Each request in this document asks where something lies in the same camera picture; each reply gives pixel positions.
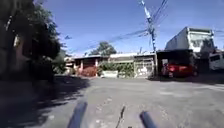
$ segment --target bush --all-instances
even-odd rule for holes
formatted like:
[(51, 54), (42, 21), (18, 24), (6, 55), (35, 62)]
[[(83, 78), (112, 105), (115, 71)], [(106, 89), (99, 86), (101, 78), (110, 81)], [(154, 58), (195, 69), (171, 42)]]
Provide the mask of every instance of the bush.
[(81, 75), (86, 77), (94, 77), (96, 76), (96, 73), (97, 73), (96, 67), (88, 67), (83, 69), (83, 71), (81, 72)]
[(133, 63), (102, 63), (98, 69), (98, 75), (102, 74), (102, 71), (118, 71), (123, 72), (125, 77), (134, 77), (134, 64)]

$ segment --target tree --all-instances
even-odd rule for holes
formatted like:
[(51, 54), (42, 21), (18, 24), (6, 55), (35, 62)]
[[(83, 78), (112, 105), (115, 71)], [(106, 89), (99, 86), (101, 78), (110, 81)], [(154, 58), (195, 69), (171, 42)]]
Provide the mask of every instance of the tree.
[(109, 56), (111, 54), (116, 54), (117, 51), (115, 48), (110, 45), (108, 42), (100, 42), (100, 45), (97, 49), (93, 50), (90, 55), (102, 55), (102, 56)]

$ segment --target window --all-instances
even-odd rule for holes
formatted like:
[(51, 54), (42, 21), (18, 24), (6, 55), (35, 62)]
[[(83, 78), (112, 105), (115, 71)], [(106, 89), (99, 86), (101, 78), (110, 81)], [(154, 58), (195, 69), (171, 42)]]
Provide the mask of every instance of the window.
[(211, 48), (212, 47), (212, 39), (210, 39), (210, 40), (208, 40), (208, 39), (203, 40), (203, 44), (204, 44), (204, 46)]
[(193, 43), (194, 47), (200, 47), (201, 46), (201, 40), (194, 40), (194, 41), (192, 41), (192, 43)]
[(220, 60), (220, 56), (219, 55), (216, 55), (216, 56), (210, 57), (210, 60), (211, 61)]

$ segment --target white building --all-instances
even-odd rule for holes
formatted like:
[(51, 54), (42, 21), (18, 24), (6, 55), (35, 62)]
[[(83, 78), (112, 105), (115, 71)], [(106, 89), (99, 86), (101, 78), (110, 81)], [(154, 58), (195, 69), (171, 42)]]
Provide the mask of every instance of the white building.
[(191, 49), (194, 53), (199, 53), (200, 57), (208, 57), (215, 50), (212, 30), (185, 27), (165, 47), (165, 50), (179, 49)]

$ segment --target parked car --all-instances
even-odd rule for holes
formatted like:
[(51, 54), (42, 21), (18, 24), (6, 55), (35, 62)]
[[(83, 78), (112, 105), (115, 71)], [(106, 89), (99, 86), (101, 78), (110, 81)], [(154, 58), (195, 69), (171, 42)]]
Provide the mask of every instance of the parked car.
[(162, 68), (162, 75), (168, 77), (196, 76), (196, 67), (184, 63), (166, 63)]

